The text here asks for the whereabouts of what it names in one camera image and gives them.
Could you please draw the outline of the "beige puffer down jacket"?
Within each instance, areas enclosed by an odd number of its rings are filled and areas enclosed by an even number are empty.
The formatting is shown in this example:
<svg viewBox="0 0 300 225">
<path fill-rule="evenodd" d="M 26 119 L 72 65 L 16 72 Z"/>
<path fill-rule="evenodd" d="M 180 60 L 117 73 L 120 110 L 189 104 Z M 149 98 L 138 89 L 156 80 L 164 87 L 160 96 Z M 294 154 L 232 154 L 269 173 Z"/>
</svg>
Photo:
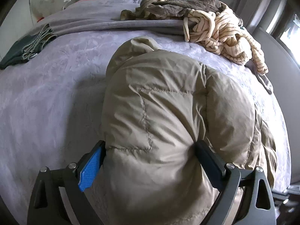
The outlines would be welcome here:
<svg viewBox="0 0 300 225">
<path fill-rule="evenodd" d="M 204 140 L 239 168 L 263 168 L 276 143 L 254 100 L 228 76 L 138 37 L 106 71 L 102 132 L 110 224 L 199 224 L 217 198 L 193 144 Z"/>
</svg>

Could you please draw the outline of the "lavender bed cover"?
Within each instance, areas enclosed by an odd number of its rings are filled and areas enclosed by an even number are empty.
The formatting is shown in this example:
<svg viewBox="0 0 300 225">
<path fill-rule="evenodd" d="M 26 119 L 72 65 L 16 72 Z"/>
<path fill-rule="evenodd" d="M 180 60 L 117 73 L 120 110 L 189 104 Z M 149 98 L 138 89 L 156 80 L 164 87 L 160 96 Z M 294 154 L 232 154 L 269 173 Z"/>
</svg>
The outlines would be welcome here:
<svg viewBox="0 0 300 225">
<path fill-rule="evenodd" d="M 57 35 L 25 64 L 1 71 L 1 198 L 19 224 L 26 224 L 31 192 L 41 167 L 65 168 L 100 140 L 107 89 L 106 71 L 116 50 L 138 37 L 160 49 L 188 56 L 234 80 L 254 101 L 276 143 L 277 169 L 271 188 L 290 184 L 291 157 L 283 113 L 252 71 L 182 36 L 142 29 L 105 29 Z M 88 201 L 104 224 L 104 167 Z"/>
</svg>

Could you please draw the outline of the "dark green fringed scarf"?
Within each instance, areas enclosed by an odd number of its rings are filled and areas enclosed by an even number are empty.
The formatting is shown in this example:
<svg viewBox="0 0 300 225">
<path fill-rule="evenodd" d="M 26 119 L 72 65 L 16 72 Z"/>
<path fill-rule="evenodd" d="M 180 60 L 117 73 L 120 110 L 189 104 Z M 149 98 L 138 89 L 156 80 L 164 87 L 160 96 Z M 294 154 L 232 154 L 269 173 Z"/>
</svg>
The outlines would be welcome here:
<svg viewBox="0 0 300 225">
<path fill-rule="evenodd" d="M 1 60 L 1 70 L 9 66 L 25 64 L 37 56 L 50 42 L 57 38 L 49 24 L 37 34 L 28 34 L 16 41 Z"/>
</svg>

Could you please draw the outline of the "bright window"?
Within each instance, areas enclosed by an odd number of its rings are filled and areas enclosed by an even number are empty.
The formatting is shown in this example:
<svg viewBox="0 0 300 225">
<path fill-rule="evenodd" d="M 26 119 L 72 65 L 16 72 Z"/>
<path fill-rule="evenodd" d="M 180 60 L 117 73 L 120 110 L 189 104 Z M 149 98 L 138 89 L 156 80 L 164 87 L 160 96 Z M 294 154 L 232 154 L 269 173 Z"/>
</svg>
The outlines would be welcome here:
<svg viewBox="0 0 300 225">
<path fill-rule="evenodd" d="M 283 12 L 271 36 L 299 66 L 299 17 L 296 13 Z"/>
</svg>

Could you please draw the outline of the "cream striped knit garment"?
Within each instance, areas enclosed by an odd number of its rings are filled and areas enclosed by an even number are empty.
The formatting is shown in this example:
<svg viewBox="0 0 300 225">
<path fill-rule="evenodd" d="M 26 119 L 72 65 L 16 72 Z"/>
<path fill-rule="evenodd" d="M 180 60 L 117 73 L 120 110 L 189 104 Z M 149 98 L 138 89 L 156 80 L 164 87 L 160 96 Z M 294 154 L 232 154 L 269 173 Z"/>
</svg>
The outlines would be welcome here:
<svg viewBox="0 0 300 225">
<path fill-rule="evenodd" d="M 189 11 L 183 20 L 185 41 L 199 43 L 241 66 L 252 60 L 259 74 L 268 73 L 261 45 L 239 25 L 241 21 L 232 9 L 225 3 L 221 5 L 221 12 Z"/>
</svg>

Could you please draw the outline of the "grey fleece blanket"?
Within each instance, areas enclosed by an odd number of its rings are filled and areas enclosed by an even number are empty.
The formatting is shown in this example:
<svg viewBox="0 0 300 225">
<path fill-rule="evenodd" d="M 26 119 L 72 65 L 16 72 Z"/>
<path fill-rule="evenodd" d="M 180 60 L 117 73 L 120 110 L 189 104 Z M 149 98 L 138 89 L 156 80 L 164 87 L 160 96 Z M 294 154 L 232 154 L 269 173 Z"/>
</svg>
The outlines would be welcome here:
<svg viewBox="0 0 300 225">
<path fill-rule="evenodd" d="M 105 29 L 142 29 L 157 33 L 179 35 L 185 40 L 183 19 L 165 20 L 124 20 L 121 11 L 135 11 L 142 0 L 82 0 L 70 5 L 67 9 L 43 19 L 29 30 L 29 34 L 38 33 L 49 24 L 56 35 L 62 36 L 83 31 L 100 31 Z M 249 60 L 245 65 L 264 86 L 268 94 L 273 93 L 273 86 L 266 74 L 257 72 L 255 64 Z"/>
</svg>

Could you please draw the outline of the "grey window curtain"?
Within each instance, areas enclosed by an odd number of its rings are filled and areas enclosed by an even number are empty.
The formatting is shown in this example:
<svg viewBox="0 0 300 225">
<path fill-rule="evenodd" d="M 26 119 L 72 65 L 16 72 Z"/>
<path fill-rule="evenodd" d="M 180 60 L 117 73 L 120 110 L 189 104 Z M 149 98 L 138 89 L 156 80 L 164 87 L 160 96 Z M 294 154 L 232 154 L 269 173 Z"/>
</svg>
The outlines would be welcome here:
<svg viewBox="0 0 300 225">
<path fill-rule="evenodd" d="M 232 9 L 243 20 L 243 26 L 253 34 L 258 28 L 271 33 L 277 26 L 287 0 L 233 0 Z"/>
</svg>

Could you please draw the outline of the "white electric fan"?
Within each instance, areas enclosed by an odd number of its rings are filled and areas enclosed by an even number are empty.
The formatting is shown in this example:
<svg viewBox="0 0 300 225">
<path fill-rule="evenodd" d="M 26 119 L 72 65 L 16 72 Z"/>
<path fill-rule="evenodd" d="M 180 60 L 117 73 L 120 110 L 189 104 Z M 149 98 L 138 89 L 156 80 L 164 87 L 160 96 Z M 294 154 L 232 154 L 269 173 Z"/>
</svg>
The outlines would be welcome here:
<svg viewBox="0 0 300 225">
<path fill-rule="evenodd" d="M 62 10 L 63 0 L 30 0 L 29 6 L 33 16 L 40 20 Z"/>
</svg>

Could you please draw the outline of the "brown furry garment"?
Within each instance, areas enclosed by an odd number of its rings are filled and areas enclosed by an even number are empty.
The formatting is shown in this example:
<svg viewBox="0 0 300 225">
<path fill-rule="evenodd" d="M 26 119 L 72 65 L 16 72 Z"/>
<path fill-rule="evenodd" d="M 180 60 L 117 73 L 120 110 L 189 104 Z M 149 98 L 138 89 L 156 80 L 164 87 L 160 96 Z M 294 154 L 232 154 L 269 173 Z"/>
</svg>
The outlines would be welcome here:
<svg viewBox="0 0 300 225">
<path fill-rule="evenodd" d="M 165 20 L 183 19 L 192 10 L 221 13 L 229 7 L 219 0 L 142 0 L 134 12 L 121 11 L 120 19 L 124 20 Z"/>
</svg>

